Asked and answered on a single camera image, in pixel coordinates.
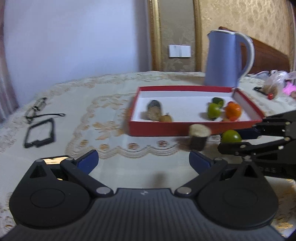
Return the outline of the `large green tomato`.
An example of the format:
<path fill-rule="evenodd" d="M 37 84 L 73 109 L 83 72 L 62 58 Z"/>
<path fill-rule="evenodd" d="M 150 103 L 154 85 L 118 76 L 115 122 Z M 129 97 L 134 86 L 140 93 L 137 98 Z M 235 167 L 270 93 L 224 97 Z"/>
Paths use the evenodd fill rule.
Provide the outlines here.
<path fill-rule="evenodd" d="M 240 134 L 235 130 L 227 130 L 222 133 L 221 143 L 229 144 L 229 143 L 239 143 L 242 141 Z"/>

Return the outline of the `green cucumber chunk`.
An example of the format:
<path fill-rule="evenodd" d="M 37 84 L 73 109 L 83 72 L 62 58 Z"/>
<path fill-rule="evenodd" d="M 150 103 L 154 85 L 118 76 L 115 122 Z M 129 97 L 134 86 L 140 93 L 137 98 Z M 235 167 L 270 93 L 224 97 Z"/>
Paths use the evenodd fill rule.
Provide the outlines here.
<path fill-rule="evenodd" d="M 220 108 L 224 107 L 224 99 L 222 99 L 222 98 L 213 97 L 212 98 L 212 103 L 217 104 Z"/>

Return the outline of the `dark sugarcane piece outside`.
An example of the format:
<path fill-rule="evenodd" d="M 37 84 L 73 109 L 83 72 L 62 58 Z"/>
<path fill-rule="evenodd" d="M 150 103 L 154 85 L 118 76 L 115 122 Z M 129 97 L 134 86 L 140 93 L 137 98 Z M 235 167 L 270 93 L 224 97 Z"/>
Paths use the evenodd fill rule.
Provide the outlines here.
<path fill-rule="evenodd" d="M 212 134 L 209 127 L 201 124 L 189 126 L 189 146 L 192 150 L 202 151 L 206 145 L 208 137 Z"/>

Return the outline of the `yellow-brown longan fruit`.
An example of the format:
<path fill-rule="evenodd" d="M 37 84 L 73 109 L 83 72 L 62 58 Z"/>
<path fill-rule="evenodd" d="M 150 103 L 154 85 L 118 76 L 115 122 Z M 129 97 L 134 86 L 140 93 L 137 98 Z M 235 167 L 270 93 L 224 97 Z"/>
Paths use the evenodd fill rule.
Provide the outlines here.
<path fill-rule="evenodd" d="M 160 116 L 159 121 L 162 123 L 171 123 L 173 121 L 173 119 L 169 113 L 166 113 L 166 114 Z"/>

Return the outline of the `small red tomato far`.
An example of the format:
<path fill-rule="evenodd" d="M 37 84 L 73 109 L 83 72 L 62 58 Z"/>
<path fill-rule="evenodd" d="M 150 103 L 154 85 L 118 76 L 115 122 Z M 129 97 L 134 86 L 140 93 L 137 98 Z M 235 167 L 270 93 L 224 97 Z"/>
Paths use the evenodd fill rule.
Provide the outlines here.
<path fill-rule="evenodd" d="M 272 93 L 269 93 L 269 94 L 267 95 L 267 98 L 268 98 L 269 100 L 272 100 L 272 99 L 273 99 L 273 94 L 272 94 Z"/>

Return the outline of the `clear plastic bag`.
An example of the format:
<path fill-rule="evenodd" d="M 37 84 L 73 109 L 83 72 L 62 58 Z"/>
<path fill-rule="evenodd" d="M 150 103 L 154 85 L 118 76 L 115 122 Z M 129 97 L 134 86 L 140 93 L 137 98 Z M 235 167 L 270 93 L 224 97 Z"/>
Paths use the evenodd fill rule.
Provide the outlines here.
<path fill-rule="evenodd" d="M 295 71 L 274 72 L 265 80 L 262 91 L 267 95 L 272 94 L 273 98 L 277 98 L 281 94 L 290 96 L 295 92 Z"/>

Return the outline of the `black flat object far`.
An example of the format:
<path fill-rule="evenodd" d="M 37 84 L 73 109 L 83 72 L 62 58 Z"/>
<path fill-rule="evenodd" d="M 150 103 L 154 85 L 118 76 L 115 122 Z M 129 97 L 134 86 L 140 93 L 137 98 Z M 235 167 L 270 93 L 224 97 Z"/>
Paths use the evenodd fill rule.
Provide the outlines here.
<path fill-rule="evenodd" d="M 262 87 L 256 86 L 253 88 L 253 90 L 256 92 L 262 93 L 264 95 L 268 94 L 263 86 Z"/>

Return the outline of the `orange tangerine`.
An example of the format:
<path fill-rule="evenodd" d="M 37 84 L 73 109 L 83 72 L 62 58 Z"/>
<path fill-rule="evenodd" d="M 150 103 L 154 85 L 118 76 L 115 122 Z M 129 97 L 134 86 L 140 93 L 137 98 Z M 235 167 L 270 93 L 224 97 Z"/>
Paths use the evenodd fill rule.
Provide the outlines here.
<path fill-rule="evenodd" d="M 241 117 L 242 108 L 239 104 L 230 101 L 225 107 L 225 114 L 229 121 L 237 121 Z"/>

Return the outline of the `wooden bed headboard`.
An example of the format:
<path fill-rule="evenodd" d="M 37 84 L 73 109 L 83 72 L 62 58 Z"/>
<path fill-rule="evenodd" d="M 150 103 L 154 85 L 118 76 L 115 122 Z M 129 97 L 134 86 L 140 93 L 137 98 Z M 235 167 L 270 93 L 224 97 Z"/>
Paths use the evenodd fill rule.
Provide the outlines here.
<path fill-rule="evenodd" d="M 258 45 L 258 41 L 254 39 L 252 39 L 252 41 L 255 49 L 255 58 L 253 66 L 247 74 L 270 70 L 283 70 L 285 72 L 289 72 L 290 66 L 288 58 L 285 54 L 275 49 L 270 52 L 269 46 L 263 43 Z"/>

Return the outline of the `cream embroidered tablecloth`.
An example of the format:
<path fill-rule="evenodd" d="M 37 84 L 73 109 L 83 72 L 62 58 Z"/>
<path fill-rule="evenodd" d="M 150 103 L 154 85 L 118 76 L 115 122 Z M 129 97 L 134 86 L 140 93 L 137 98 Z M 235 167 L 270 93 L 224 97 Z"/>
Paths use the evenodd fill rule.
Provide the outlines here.
<path fill-rule="evenodd" d="M 99 154 L 99 165 L 91 172 L 103 184 L 114 191 L 123 188 L 170 188 L 174 191 L 181 184 L 197 176 L 190 167 L 189 151 L 186 141 L 177 137 L 131 137 L 128 133 L 130 105 L 140 86 L 202 85 L 202 73 L 168 73 L 145 72 L 102 77 L 85 78 L 57 84 L 39 94 L 47 97 L 47 105 L 43 113 L 66 113 L 63 118 L 55 118 L 56 142 L 41 148 L 23 148 L 27 126 L 24 114 L 35 101 L 17 111 L 7 124 L 1 128 L 1 239 L 9 238 L 16 231 L 16 224 L 9 209 L 9 200 L 17 184 L 38 158 L 66 154 L 78 157 L 91 149 Z M 254 101 L 264 114 L 272 115 L 295 109 L 295 101 L 282 96 L 269 101 L 262 94 L 253 91 L 255 86 L 263 84 L 263 80 L 255 77 L 243 77 L 239 88 Z M 295 181 L 267 177 L 279 197 L 280 207 L 272 222 L 273 227 L 284 237 L 295 231 Z M 135 213 L 135 217 L 122 214 L 123 221 L 118 228 L 129 231 L 127 237 L 122 236 L 122 229 L 115 230 L 119 240 L 198 240 L 198 235 L 188 230 L 183 236 L 173 234 L 176 230 L 165 231 L 165 227 L 153 221 L 149 215 L 156 212 L 150 210 L 155 201 L 135 202 L 148 205 L 148 213 Z M 140 230 L 136 221 L 149 221 L 147 228 L 160 228 L 161 233 L 154 237 L 149 230 Z"/>

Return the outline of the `blue electric kettle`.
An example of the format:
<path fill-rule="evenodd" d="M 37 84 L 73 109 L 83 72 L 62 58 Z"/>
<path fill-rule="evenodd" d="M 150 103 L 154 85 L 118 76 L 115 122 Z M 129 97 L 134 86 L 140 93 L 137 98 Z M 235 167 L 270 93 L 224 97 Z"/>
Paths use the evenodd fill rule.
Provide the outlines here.
<path fill-rule="evenodd" d="M 238 87 L 239 79 L 251 70 L 255 49 L 252 39 L 239 32 L 212 30 L 208 33 L 209 49 L 204 84 Z"/>

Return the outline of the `black eyeglasses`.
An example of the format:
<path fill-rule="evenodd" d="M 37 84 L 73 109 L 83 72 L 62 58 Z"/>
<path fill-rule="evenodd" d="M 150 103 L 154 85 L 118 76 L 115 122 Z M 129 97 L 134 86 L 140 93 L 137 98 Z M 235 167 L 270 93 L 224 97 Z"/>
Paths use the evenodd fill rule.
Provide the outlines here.
<path fill-rule="evenodd" d="M 43 116 L 59 116 L 59 117 L 65 117 L 65 113 L 44 113 L 40 114 L 40 112 L 46 107 L 47 103 L 47 97 L 42 97 L 38 99 L 32 107 L 30 107 L 26 112 L 25 112 L 25 119 L 27 124 L 31 124 L 34 119 L 36 118 L 41 118 Z"/>

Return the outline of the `pink patterned curtain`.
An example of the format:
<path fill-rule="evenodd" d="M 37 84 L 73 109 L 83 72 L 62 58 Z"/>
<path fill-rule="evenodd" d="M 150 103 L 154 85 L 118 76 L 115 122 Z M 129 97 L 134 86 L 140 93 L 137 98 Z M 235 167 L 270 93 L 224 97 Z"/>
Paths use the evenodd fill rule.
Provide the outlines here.
<path fill-rule="evenodd" d="M 13 89 L 10 74 L 6 63 L 6 54 L 4 47 L 4 7 L 5 1 L 1 1 L 1 52 L 0 52 L 0 91 L 1 91 L 1 123 L 3 123 L 10 114 L 18 107 L 15 91 Z"/>

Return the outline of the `red shallow cardboard box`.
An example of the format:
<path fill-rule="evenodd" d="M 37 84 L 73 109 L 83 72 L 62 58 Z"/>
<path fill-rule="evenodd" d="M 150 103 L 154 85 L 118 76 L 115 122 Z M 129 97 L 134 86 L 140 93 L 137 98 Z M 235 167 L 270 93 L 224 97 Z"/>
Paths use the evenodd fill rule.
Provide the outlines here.
<path fill-rule="evenodd" d="M 242 108 L 237 121 L 211 121 L 207 116 L 207 106 L 214 97 L 233 101 Z M 147 106 L 157 100 L 162 112 L 169 113 L 171 123 L 151 121 L 147 118 Z M 209 127 L 212 134 L 226 130 L 250 128 L 264 118 L 263 112 L 239 89 L 217 86 L 142 86 L 137 90 L 130 110 L 128 133 L 136 137 L 186 136 L 189 126 L 195 123 Z"/>

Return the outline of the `dark sugarcane piece in box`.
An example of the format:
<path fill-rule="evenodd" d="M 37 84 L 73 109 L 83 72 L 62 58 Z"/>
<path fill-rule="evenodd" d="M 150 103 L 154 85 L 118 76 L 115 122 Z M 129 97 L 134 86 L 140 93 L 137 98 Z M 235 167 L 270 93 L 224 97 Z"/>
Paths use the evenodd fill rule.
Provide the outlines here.
<path fill-rule="evenodd" d="M 147 118 L 151 121 L 159 121 L 162 114 L 161 103 L 158 100 L 151 100 L 147 105 Z"/>

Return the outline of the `black square frame holder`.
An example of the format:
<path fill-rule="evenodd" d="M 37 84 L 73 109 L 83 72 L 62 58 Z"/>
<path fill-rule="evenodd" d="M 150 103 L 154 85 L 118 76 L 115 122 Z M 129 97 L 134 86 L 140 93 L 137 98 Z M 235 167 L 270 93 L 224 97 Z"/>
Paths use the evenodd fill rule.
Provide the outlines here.
<path fill-rule="evenodd" d="M 50 129 L 49 129 L 49 134 L 48 137 L 42 139 L 42 140 L 34 140 L 32 142 L 29 142 L 29 136 L 31 131 L 34 128 L 38 128 L 40 126 L 46 125 L 46 124 L 50 124 Z M 55 121 L 53 118 L 49 118 L 47 120 L 43 120 L 38 122 L 37 124 L 34 124 L 32 126 L 29 126 L 23 141 L 23 147 L 25 149 L 31 148 L 31 147 L 36 147 L 36 148 L 40 148 L 42 146 L 54 143 L 56 140 L 56 135 L 55 135 Z"/>

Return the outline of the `white wall switch panel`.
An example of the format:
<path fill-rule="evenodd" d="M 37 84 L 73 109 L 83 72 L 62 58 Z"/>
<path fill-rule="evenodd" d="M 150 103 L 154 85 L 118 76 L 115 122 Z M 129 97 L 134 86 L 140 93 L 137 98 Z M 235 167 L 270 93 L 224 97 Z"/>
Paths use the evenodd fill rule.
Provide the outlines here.
<path fill-rule="evenodd" d="M 170 58 L 190 58 L 191 46 L 189 45 L 168 45 Z"/>

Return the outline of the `gold wall moulding frame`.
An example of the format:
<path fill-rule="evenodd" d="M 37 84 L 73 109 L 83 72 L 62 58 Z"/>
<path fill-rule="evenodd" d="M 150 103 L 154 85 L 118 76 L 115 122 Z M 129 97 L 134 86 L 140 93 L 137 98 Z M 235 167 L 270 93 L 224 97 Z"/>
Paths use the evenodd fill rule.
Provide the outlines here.
<path fill-rule="evenodd" d="M 147 1 L 152 70 L 202 71 L 199 1 Z M 189 57 L 170 57 L 169 46 L 190 47 Z"/>

